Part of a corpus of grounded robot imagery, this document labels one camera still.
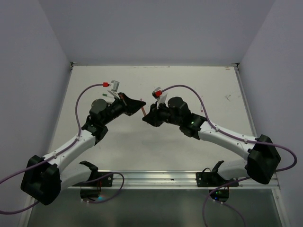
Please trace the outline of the purple white marker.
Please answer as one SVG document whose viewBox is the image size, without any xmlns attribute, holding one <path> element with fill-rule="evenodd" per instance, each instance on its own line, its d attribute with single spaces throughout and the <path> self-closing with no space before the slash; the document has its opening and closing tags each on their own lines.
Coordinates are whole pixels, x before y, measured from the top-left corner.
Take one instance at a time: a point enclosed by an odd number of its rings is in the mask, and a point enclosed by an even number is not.
<svg viewBox="0 0 303 227">
<path fill-rule="evenodd" d="M 203 106 L 201 105 L 201 110 L 202 113 L 204 112 Z"/>
</svg>

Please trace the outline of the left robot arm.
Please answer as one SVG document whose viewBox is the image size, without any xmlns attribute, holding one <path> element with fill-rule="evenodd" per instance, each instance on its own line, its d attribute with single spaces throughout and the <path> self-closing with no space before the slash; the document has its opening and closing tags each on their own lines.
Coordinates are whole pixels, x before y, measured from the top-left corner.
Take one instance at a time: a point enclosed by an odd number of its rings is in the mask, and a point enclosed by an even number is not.
<svg viewBox="0 0 303 227">
<path fill-rule="evenodd" d="M 63 172 L 80 154 L 98 144 L 108 132 L 107 124 L 125 114 L 131 116 L 146 103 L 129 98 L 120 92 L 113 103 L 96 99 L 91 104 L 89 115 L 78 134 L 59 149 L 43 157 L 34 155 L 27 163 L 21 190 L 44 205 L 51 204 L 66 187 L 69 187 Z"/>
</svg>

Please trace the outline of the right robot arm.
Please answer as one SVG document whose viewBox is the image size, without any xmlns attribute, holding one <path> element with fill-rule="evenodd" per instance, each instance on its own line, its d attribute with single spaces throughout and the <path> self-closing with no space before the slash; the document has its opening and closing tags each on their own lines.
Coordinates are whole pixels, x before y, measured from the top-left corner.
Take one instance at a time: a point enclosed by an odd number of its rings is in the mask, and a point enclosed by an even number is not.
<svg viewBox="0 0 303 227">
<path fill-rule="evenodd" d="M 219 161 L 211 172 L 202 174 L 203 181 L 214 186 L 242 177 L 268 184 L 281 161 L 268 136 L 254 138 L 233 131 L 223 134 L 218 127 L 211 126 L 205 117 L 191 112 L 180 97 L 171 98 L 167 105 L 152 104 L 143 121 L 153 127 L 159 127 L 163 123 L 176 125 L 190 138 L 214 143 L 240 156 L 240 160 Z"/>
</svg>

